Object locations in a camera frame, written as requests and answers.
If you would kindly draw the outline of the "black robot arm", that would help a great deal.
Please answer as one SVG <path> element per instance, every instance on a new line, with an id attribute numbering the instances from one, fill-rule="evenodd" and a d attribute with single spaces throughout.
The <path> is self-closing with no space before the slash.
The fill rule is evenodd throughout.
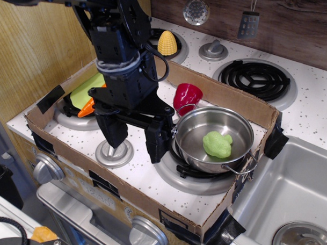
<path id="1" fill-rule="evenodd" d="M 83 31 L 96 51 L 96 67 L 105 87 L 88 95 L 106 141 L 119 147 L 128 135 L 128 125 L 140 127 L 152 163 L 158 163 L 172 140 L 174 109 L 162 101 L 157 75 L 150 17 L 137 0 L 3 0 L 19 6 L 41 2 L 73 8 Z"/>

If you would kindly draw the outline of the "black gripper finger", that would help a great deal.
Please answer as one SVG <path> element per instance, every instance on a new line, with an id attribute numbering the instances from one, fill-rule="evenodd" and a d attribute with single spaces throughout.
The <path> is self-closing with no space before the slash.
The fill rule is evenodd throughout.
<path id="1" fill-rule="evenodd" d="M 146 147 L 152 163 L 160 163 L 170 150 L 174 126 L 171 118 L 153 118 L 145 129 Z"/>
<path id="2" fill-rule="evenodd" d="M 128 127 L 115 116 L 96 115 L 97 123 L 112 148 L 118 148 L 128 136 Z"/>

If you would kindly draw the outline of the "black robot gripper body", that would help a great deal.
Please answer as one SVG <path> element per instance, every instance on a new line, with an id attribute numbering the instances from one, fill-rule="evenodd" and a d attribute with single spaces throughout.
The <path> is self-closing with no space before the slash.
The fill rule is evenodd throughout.
<path id="1" fill-rule="evenodd" d="M 96 61 L 106 88 L 93 88 L 88 94 L 96 103 L 95 115 L 115 116 L 127 126 L 146 129 L 153 118 L 173 117 L 173 108 L 162 101 L 157 91 L 163 80 L 158 77 L 155 54 L 137 52 L 127 62 Z"/>

